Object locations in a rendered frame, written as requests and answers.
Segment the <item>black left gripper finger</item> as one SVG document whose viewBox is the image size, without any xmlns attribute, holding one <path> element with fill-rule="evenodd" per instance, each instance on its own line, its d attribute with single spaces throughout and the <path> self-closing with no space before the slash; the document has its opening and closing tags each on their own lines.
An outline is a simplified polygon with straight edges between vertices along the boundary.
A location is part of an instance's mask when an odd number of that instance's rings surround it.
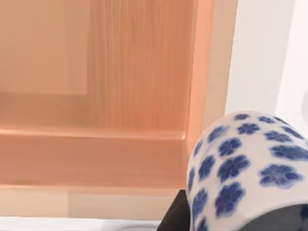
<svg viewBox="0 0 308 231">
<path fill-rule="evenodd" d="M 190 211 L 185 190 L 179 190 L 156 231 L 190 231 Z"/>
</svg>

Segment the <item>white cup with blue flowers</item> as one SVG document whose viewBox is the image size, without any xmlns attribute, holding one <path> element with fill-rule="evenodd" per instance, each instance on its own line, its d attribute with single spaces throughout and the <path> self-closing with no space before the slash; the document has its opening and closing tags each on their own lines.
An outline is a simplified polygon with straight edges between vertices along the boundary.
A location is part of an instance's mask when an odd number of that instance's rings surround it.
<svg viewBox="0 0 308 231">
<path fill-rule="evenodd" d="M 189 231 L 308 231 L 308 139 L 278 117 L 225 115 L 187 166 Z"/>
</svg>

